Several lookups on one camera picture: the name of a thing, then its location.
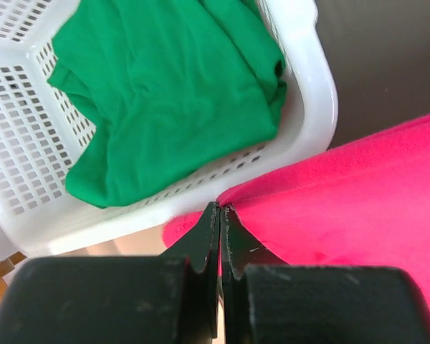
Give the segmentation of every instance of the pink fabric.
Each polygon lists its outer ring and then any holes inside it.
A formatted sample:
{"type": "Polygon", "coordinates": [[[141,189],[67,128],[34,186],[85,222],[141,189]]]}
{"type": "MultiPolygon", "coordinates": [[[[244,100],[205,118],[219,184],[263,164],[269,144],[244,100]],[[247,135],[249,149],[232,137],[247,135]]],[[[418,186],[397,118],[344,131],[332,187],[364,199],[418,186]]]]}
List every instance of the pink fabric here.
{"type": "MultiPolygon", "coordinates": [[[[236,186],[219,197],[290,264],[406,270],[430,307],[430,115],[236,186]]],[[[174,219],[171,246],[200,213],[174,219]]]]}

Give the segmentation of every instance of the basket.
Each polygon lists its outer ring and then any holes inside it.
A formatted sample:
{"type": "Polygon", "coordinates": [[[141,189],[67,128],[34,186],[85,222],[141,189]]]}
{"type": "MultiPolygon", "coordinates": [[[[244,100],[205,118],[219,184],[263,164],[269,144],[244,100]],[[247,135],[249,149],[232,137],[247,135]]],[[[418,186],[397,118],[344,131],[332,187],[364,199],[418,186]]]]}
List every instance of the basket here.
{"type": "Polygon", "coordinates": [[[51,38],[78,0],[0,0],[0,225],[29,257],[60,254],[202,210],[221,192],[324,151],[337,96],[315,31],[313,0],[259,0],[287,59],[279,135],[201,168],[123,208],[100,210],[65,191],[65,176],[95,126],[51,88],[51,38]]]}

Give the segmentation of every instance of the white plastic basket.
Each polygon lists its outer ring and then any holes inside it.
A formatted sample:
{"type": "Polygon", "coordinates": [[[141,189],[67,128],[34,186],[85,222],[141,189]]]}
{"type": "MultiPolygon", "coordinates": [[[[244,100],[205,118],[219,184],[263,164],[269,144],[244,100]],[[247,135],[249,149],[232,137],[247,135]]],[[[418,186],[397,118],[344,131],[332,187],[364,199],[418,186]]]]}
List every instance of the white plastic basket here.
{"type": "Polygon", "coordinates": [[[222,191],[324,151],[337,97],[315,31],[313,0],[259,0],[287,58],[290,91],[278,137],[232,154],[153,197],[96,209],[68,195],[65,176],[95,127],[51,88],[51,38],[78,0],[0,0],[0,225],[30,257],[59,254],[203,209],[222,191]]]}

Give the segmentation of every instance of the folded green clothing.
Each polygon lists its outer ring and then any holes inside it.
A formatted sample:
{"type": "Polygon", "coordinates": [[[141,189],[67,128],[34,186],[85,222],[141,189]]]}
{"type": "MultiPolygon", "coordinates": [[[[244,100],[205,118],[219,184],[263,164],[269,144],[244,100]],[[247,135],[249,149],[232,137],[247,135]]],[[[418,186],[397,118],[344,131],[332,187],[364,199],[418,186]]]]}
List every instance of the folded green clothing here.
{"type": "Polygon", "coordinates": [[[87,203],[126,206],[275,137],[285,62],[254,0],[82,0],[48,80],[91,120],[67,175],[87,203]]]}

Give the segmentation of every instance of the beige floor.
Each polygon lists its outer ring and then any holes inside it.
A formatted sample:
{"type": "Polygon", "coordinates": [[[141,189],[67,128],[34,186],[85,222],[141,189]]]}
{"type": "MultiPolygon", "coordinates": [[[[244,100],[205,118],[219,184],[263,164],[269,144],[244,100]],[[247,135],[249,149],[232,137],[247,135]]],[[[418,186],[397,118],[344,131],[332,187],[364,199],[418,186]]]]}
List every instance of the beige floor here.
{"type": "MultiPolygon", "coordinates": [[[[65,256],[149,256],[163,252],[164,246],[161,234],[163,226],[156,226],[145,231],[97,244],[84,249],[64,254],[65,256]]],[[[224,343],[224,319],[223,310],[219,308],[218,334],[219,337],[213,341],[214,344],[224,343]]]]}

